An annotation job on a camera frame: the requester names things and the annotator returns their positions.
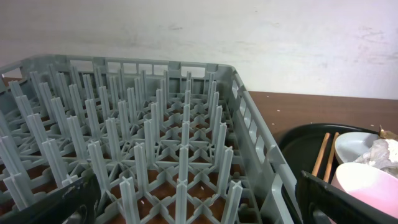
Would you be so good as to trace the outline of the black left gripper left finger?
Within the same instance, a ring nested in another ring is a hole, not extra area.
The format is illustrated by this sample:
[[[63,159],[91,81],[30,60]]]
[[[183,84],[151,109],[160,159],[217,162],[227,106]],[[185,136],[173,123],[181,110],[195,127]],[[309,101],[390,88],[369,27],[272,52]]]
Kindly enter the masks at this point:
[[[97,177],[91,174],[46,196],[20,212],[1,218],[1,223],[63,223],[75,212],[81,216],[80,223],[94,223],[100,199],[100,185]]]

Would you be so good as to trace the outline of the wooden chopstick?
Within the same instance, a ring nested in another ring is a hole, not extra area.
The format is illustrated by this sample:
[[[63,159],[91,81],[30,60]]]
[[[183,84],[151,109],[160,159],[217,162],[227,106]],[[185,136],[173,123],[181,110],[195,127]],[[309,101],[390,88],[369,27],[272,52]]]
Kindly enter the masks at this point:
[[[325,154],[326,145],[328,144],[329,138],[330,138],[330,133],[326,133],[324,138],[323,138],[320,150],[318,152],[317,159],[315,161],[315,165],[314,165],[313,170],[312,170],[312,175],[314,175],[314,176],[318,175],[320,166],[322,164],[323,156]]]
[[[331,145],[331,150],[330,150],[330,154],[329,154],[329,157],[328,157],[328,162],[327,162],[327,165],[326,165],[326,170],[325,170],[325,174],[324,174],[324,177],[323,177],[323,180],[325,182],[329,182],[329,179],[330,179],[331,168],[332,168],[333,160],[334,160],[334,157],[335,157],[335,142],[336,142],[336,139],[338,138],[339,135],[340,134],[338,132],[336,132],[334,137],[333,137],[333,142],[332,142],[332,145]]]

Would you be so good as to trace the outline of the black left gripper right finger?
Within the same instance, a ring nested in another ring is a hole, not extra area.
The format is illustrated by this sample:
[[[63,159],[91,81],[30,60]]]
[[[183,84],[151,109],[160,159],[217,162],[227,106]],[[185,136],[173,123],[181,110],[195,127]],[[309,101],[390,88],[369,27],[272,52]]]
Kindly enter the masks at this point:
[[[297,181],[297,203],[303,223],[397,223],[394,218],[344,193],[307,171]]]

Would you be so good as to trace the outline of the gold snack wrapper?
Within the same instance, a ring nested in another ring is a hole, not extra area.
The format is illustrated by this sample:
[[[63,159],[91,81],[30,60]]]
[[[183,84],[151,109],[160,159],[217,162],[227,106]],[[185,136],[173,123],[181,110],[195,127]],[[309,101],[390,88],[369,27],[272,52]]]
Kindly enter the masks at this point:
[[[398,140],[398,136],[394,134],[392,131],[386,131],[382,128],[382,126],[379,126],[379,137],[381,139],[393,139],[393,140]]]

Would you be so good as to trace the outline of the white round plate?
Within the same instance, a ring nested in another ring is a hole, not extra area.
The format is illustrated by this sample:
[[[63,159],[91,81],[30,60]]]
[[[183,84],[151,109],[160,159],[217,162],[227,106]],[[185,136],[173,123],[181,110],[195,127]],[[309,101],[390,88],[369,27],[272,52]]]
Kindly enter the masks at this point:
[[[339,164],[353,162],[368,152],[373,142],[378,140],[377,134],[365,132],[344,133],[335,141],[335,156]]]

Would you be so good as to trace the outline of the pink plastic cup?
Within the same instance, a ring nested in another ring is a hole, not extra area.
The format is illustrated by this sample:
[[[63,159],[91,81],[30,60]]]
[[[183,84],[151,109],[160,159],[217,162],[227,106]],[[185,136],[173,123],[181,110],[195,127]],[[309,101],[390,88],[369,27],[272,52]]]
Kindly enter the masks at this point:
[[[347,162],[337,167],[332,186],[396,218],[397,178],[375,167]]]

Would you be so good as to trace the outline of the white tissue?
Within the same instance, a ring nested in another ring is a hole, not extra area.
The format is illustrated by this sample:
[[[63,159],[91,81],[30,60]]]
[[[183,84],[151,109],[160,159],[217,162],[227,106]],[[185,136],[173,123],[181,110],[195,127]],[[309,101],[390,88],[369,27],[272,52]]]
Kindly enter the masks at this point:
[[[359,156],[354,162],[375,167],[397,178],[397,141],[375,140],[369,151]]]

